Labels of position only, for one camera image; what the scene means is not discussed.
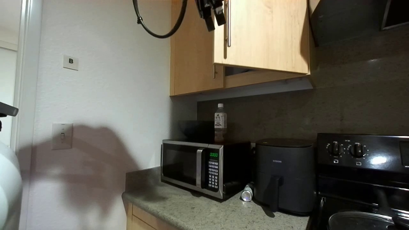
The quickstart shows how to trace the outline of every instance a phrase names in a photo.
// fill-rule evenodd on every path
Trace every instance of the cord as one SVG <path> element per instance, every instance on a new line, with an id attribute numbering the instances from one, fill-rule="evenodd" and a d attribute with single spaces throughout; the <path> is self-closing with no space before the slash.
<path id="1" fill-rule="evenodd" d="M 150 35 L 156 37 L 156 38 L 168 38 L 170 36 L 172 36 L 180 27 L 180 25 L 182 24 L 183 18 L 184 18 L 184 13 L 186 12 L 186 7 L 187 7 L 187 1 L 188 0 L 183 0 L 182 2 L 182 8 L 180 10 L 180 14 L 178 17 L 178 20 L 175 23 L 175 26 L 170 30 L 169 33 L 164 34 L 164 35 L 158 35 L 153 33 L 150 29 L 148 29 L 141 17 L 141 14 L 139 13 L 139 8 L 138 8 L 138 0 L 132 0 L 133 2 L 133 7 L 135 8 L 135 13 L 138 16 L 138 24 L 141 24 L 142 27 L 146 30 L 146 32 L 148 32 Z"/>

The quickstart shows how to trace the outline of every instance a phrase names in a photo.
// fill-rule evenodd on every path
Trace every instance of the stove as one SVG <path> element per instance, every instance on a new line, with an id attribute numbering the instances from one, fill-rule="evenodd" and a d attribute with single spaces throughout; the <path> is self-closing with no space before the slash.
<path id="1" fill-rule="evenodd" d="M 409 136 L 319 133 L 316 164 L 310 229 L 345 211 L 409 218 Z"/>

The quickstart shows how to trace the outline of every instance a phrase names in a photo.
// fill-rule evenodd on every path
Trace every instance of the microwave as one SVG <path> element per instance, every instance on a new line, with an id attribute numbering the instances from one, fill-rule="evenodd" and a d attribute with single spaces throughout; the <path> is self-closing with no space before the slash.
<path id="1" fill-rule="evenodd" d="M 251 143 L 163 140 L 161 181 L 228 199 L 251 181 Z"/>

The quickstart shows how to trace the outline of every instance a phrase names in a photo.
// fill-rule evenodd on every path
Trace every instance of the countertop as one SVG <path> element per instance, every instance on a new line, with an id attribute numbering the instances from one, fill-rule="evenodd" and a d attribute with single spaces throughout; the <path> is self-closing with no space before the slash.
<path id="1" fill-rule="evenodd" d="M 181 230 L 305 230 L 308 224 L 307 216 L 269 217 L 261 206 L 241 201 L 240 193 L 219 202 L 165 183 L 141 187 L 122 198 Z"/>

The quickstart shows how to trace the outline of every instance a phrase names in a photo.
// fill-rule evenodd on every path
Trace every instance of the upper cabinet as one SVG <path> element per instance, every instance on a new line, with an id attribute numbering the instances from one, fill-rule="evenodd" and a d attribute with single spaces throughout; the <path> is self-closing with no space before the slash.
<path id="1" fill-rule="evenodd" d="M 172 0 L 172 25 L 181 4 Z M 225 0 L 224 12 L 227 23 L 208 32 L 195 2 L 188 2 L 171 37 L 171 96 L 310 73 L 307 0 Z"/>

